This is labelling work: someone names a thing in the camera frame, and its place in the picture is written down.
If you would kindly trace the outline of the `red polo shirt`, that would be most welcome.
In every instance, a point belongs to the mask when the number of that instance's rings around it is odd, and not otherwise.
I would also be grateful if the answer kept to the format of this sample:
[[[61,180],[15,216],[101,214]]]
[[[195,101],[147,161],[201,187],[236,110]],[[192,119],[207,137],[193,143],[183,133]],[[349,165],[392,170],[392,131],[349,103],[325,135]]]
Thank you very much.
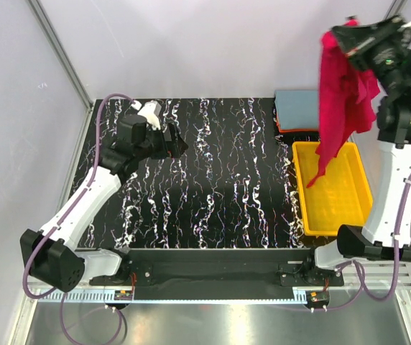
[[[371,129],[376,114],[371,101],[380,90],[372,70],[359,71],[342,53],[332,31],[321,39],[322,53],[318,87],[320,144],[316,176],[307,184],[310,188],[325,175],[329,162],[338,155],[353,132]]]

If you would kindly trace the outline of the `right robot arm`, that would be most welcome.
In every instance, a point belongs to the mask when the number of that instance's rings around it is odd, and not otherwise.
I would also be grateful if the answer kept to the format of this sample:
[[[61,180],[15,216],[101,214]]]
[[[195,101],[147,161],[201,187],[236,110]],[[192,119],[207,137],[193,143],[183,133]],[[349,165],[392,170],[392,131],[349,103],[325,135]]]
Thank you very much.
[[[332,33],[352,66],[371,70],[386,92],[377,112],[382,172],[364,226],[340,226],[335,241],[315,249],[315,266],[411,262],[411,22],[398,14],[368,26],[334,26]]]

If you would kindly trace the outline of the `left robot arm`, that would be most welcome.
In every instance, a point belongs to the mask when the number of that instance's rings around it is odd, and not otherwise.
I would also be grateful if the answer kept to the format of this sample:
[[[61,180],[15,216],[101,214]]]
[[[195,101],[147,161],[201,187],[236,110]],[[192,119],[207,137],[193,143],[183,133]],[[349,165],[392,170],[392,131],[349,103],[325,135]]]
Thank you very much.
[[[120,120],[114,142],[101,151],[97,166],[67,203],[39,231],[27,229],[22,234],[23,278],[34,277],[68,293],[82,281],[120,275],[123,254],[114,249],[79,250],[83,232],[140,162],[179,158],[187,148],[172,121],[155,129],[145,116]]]

